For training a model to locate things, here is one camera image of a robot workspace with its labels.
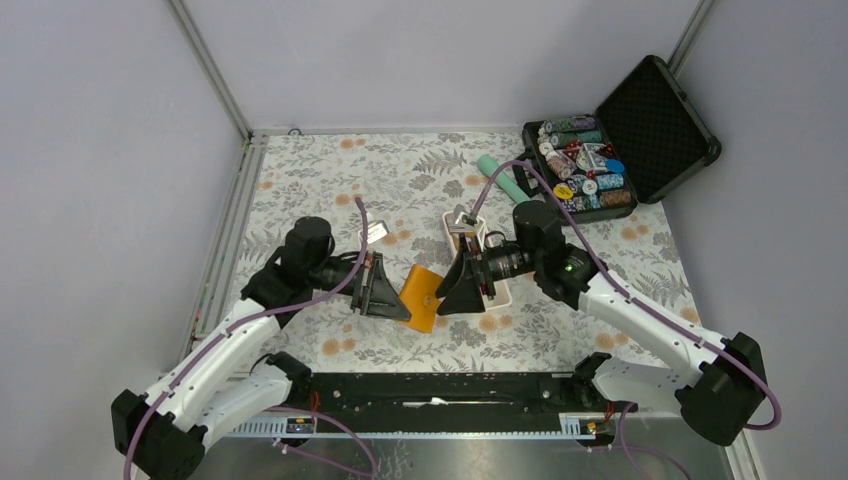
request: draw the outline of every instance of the blue poker chip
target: blue poker chip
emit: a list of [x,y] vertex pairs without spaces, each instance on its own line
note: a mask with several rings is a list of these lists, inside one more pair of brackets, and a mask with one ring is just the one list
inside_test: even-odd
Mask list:
[[607,159],[607,170],[612,173],[624,173],[624,164],[614,158]]
[[570,200],[563,200],[562,205],[565,207],[566,210],[568,210],[571,213],[574,213],[574,212],[577,211],[577,203],[574,201],[573,198],[570,199]]
[[598,196],[597,196],[597,195],[588,195],[588,196],[586,197],[586,200],[588,200],[589,205],[590,205],[592,208],[601,208],[601,202],[600,202],[600,200],[598,199]]
[[583,194],[583,182],[585,182],[588,179],[589,179],[589,177],[587,177],[586,175],[581,175],[579,173],[576,173],[576,174],[568,177],[565,180],[565,184],[568,185],[568,188],[570,188],[574,192],[575,195],[582,195]]

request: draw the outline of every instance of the poker chip case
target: poker chip case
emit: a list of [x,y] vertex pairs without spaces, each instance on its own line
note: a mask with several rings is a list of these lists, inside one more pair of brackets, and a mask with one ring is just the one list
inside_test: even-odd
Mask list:
[[[581,198],[583,192],[575,191],[575,200],[589,207],[574,211],[574,201],[571,201],[569,209],[577,223],[625,217],[639,202],[659,202],[714,162],[721,153],[721,143],[704,125],[665,61],[653,55],[645,57],[592,116],[595,128],[603,136],[602,143],[611,145],[613,157],[624,164],[624,187],[615,198],[625,201],[600,205],[597,196]],[[524,125],[525,152],[519,158],[530,160],[554,187],[563,184],[564,180],[548,167],[539,149],[539,130],[544,123]],[[527,173],[521,167],[514,167],[513,173],[516,183],[528,196],[541,193],[541,187],[530,186]],[[578,169],[574,176],[586,173]],[[569,202],[548,195],[544,197],[553,208],[556,207],[553,202]],[[595,197],[591,206],[589,197]]]

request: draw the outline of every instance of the orange object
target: orange object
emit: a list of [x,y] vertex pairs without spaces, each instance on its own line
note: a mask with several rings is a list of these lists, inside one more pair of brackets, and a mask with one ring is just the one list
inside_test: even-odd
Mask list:
[[442,283],[441,275],[431,272],[420,265],[413,265],[406,277],[406,283],[400,291],[400,301],[406,305],[406,309],[412,314],[408,322],[402,325],[418,330],[422,333],[431,333],[436,321],[436,310],[442,302],[436,298],[436,289]]

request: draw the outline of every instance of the gray wall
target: gray wall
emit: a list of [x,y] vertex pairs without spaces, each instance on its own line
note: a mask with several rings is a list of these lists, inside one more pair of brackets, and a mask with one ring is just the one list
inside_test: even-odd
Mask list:
[[186,3],[257,128],[444,130],[593,110],[697,0]]
[[240,140],[163,1],[0,10],[0,478],[120,478],[109,404],[178,358]]
[[840,0],[720,2],[681,78],[725,150],[666,210],[704,323],[765,351],[770,480],[848,470],[846,25]]

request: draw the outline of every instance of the floral tablecloth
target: floral tablecloth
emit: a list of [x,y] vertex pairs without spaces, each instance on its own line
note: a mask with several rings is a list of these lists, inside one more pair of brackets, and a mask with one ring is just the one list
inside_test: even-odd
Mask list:
[[[391,233],[371,245],[383,253],[399,291],[413,264],[444,274],[451,263],[441,215],[470,208],[486,181],[476,161],[523,151],[515,133],[271,137],[240,248],[229,303],[294,221],[320,215],[333,227],[336,252],[358,250],[361,196]],[[512,235],[515,203],[492,189],[481,215]],[[661,205],[629,218],[583,227],[600,257],[631,285],[697,322],[688,282]],[[575,242],[570,229],[566,238]],[[548,299],[529,276],[509,281],[513,303],[485,314],[437,317],[432,334],[355,315],[337,297],[300,312],[262,352],[287,351],[317,371],[564,371],[593,351],[661,364],[626,335]]]

